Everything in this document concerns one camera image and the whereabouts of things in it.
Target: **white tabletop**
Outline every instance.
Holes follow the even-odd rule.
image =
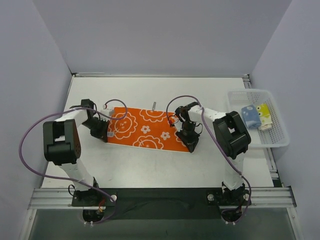
[[[91,99],[98,109],[109,99],[121,99],[128,107],[164,111],[179,95],[193,95],[207,108],[227,111],[226,95],[231,89],[244,89],[242,78],[195,77],[75,77],[65,109]],[[169,111],[193,102],[182,98]],[[121,103],[110,103],[115,107]],[[81,159],[100,188],[205,188],[221,187],[225,160],[204,130],[193,153],[135,148],[103,143],[90,136],[84,126],[78,128]],[[52,162],[46,174],[67,177]],[[262,149],[249,150],[243,175],[252,187],[273,187]],[[66,188],[71,182],[45,178],[43,188]]]

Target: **white plastic basket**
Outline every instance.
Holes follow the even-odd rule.
[[[281,118],[277,104],[269,91],[260,89],[235,89],[227,93],[228,110],[237,111],[243,120],[241,109],[248,105],[267,104],[271,118],[272,128],[261,131],[248,129],[251,136],[249,148],[279,148],[289,145],[290,139],[285,124]]]

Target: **blue cloth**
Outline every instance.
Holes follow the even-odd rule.
[[[261,120],[254,105],[243,107],[241,112],[245,125],[248,129],[257,129],[261,126]]]

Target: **orange cloth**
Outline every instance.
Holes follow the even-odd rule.
[[[115,107],[112,117],[124,115],[124,107]],[[108,143],[140,148],[188,152],[187,147],[170,127],[166,112],[128,107],[127,116],[121,120],[110,120]]]

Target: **white wall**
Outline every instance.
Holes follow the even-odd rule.
[[[71,74],[31,0],[1,1],[0,33],[0,239],[15,240],[40,183],[20,163],[20,138],[41,116],[63,109]],[[23,153],[44,170],[41,126]]]
[[[307,240],[320,235],[319,11],[319,0],[293,0],[252,73],[255,88],[273,93],[290,134],[289,147],[273,153]]]
[[[72,72],[249,74],[291,0],[33,0]]]

